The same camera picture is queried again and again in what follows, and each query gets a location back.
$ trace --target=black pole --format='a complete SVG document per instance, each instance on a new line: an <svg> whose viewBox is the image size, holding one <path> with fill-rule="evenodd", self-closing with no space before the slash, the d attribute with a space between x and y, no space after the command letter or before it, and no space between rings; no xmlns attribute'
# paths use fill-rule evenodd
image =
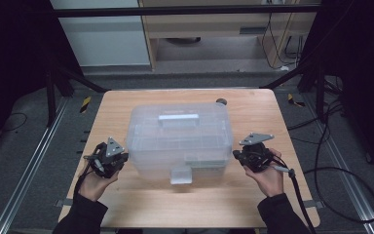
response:
<svg viewBox="0 0 374 234"><path fill-rule="evenodd" d="M232 6L184 6L184 7L141 7L62 9L53 11L26 12L31 17L88 18L129 17L166 15L212 15L212 14L259 14L259 13L309 13L338 10L338 6L321 4L297 5L232 5Z"/></svg>

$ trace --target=metal rail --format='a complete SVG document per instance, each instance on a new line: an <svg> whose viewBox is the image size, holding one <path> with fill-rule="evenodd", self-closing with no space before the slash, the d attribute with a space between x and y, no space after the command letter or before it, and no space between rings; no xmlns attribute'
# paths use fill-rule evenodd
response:
<svg viewBox="0 0 374 234"><path fill-rule="evenodd" d="M334 11L338 5L293 4L293 5L220 5L183 7L99 8L62 9L52 11L25 12L29 17L91 18L165 15L213 15L213 14L260 14L260 13L311 13Z"/></svg>
<svg viewBox="0 0 374 234"><path fill-rule="evenodd" d="M11 223L14 220L15 215L17 214L20 204L22 203L23 198L26 195L29 185L32 182L32 179L35 177L39 165L41 164L41 161L44 158L45 152L47 151L48 146L50 145L50 142L56 132L56 129L59 125L60 119L63 116L67 103L68 97L63 97L60 101L54 122L44 132L37 148L35 149L34 154L32 155L28 163L28 166L26 167L22 177L19 180L17 188L12 194L12 197L6 205L3 213L1 213L0 234L5 234L8 232Z"/></svg>
<svg viewBox="0 0 374 234"><path fill-rule="evenodd" d="M309 107L310 111L314 116L316 116L316 112L314 109L314 101L313 98L308 95L303 95L307 106ZM324 126L321 123L321 121L317 121L318 128L321 133L323 133ZM347 171L351 171L349 169L348 164L343 159L342 154L340 153L335 141L333 140L332 136L324 143L326 145L326 148L329 151L330 159L332 160L333 164L341 169L345 169ZM345 188L348 192L348 195L351 198L352 203L354 204L354 207L356 209L357 214L362 220L369 220L374 217L373 209L367 200L363 190L361 189L360 184L357 182L357 180L347 174L340 174L340 177L342 179L342 182L345 185ZM363 224L366 231L369 234L374 234L374 222L372 223L365 223Z"/></svg>

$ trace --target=white cabinet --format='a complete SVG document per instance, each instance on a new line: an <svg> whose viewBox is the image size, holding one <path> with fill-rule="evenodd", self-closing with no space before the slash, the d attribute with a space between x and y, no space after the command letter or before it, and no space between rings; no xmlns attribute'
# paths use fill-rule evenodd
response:
<svg viewBox="0 0 374 234"><path fill-rule="evenodd" d="M136 0L51 0L54 9L138 7ZM82 67L150 65L140 17L59 18Z"/></svg>

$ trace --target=hand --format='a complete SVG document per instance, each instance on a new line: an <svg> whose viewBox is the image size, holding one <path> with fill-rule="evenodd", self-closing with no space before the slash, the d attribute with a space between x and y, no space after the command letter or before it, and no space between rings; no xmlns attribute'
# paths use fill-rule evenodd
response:
<svg viewBox="0 0 374 234"><path fill-rule="evenodd" d="M276 149L269 148L277 157L281 157L281 153ZM269 167L261 173L254 173L250 168L244 166L245 174L256 180L260 190L268 197L273 197L282 194L283 189L283 172L279 172L273 167Z"/></svg>
<svg viewBox="0 0 374 234"><path fill-rule="evenodd" d="M84 165L83 170L81 170L80 175L83 174L85 167L87 166L88 161L86 162L86 165ZM118 180L118 172L117 171L114 175L112 175L110 178L104 178L98 176L92 168L89 168L88 175L85 177L83 183L81 184L81 187L78 191L81 196L90 199L93 202L98 201L98 199L102 196L102 194L105 191L105 188L108 187L111 183Z"/></svg>

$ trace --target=transparent plastic container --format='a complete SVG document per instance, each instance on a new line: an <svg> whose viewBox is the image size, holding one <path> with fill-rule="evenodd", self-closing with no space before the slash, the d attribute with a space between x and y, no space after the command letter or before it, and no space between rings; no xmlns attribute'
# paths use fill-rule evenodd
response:
<svg viewBox="0 0 374 234"><path fill-rule="evenodd" d="M178 184L196 176L222 176L232 144L222 103L140 105L131 113L127 149L143 178Z"/></svg>

